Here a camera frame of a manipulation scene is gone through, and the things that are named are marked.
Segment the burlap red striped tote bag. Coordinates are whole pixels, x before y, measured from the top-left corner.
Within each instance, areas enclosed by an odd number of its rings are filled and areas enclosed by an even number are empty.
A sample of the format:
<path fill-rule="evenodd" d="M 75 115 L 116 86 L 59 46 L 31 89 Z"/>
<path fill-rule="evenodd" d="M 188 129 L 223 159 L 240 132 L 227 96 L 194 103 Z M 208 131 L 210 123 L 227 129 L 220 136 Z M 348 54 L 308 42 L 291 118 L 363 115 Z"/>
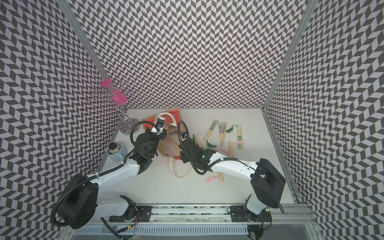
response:
<path fill-rule="evenodd" d="M 179 148 L 179 143 L 177 142 L 177 124 L 183 120 L 180 108 L 176 107 L 169 110 L 163 110 L 157 115 L 143 118 L 142 121 L 148 121 L 155 124 L 159 119 L 165 121 L 164 130 L 167 131 L 167 136 L 164 140 L 160 140 L 157 150 L 163 157 L 169 158 L 169 168 L 172 176 L 177 180 L 184 180 L 188 178 L 192 172 L 193 168 L 191 164 L 188 164 L 189 168 L 187 173 L 183 176 L 176 173 L 173 165 L 174 161 L 183 162 L 180 155 L 181 149 Z"/>

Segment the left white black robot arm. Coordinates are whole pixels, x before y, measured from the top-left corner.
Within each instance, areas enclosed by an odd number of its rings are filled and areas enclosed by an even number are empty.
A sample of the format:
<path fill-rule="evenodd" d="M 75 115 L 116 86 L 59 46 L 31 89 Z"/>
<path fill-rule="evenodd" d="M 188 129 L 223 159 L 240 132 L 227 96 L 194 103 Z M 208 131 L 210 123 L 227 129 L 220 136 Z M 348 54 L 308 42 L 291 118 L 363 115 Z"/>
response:
<path fill-rule="evenodd" d="M 77 174 L 71 178 L 65 190 L 54 205 L 50 222 L 56 227 L 70 226 L 79 229 L 95 215 L 101 214 L 104 204 L 98 204 L 98 196 L 118 183 L 143 173 L 157 155 L 160 140 L 164 140 L 167 131 L 152 133 L 147 130 L 137 139 L 131 140 L 132 151 L 123 157 L 116 167 L 89 176 Z"/>

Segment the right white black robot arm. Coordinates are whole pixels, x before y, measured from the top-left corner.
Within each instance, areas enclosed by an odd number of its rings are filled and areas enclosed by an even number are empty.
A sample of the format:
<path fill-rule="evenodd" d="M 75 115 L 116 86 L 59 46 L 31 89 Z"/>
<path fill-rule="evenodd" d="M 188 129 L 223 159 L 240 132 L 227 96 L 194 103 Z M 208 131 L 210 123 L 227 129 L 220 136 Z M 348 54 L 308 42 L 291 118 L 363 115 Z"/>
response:
<path fill-rule="evenodd" d="M 182 140 L 179 147 L 181 160 L 184 163 L 191 163 L 199 175 L 220 172 L 251 184 L 254 193 L 249 195 L 244 206 L 248 220 L 256 220 L 266 213 L 268 208 L 284 210 L 281 206 L 281 197 L 286 179 L 270 161 L 260 159 L 258 162 L 247 162 L 214 150 L 202 150 L 191 139 Z"/>

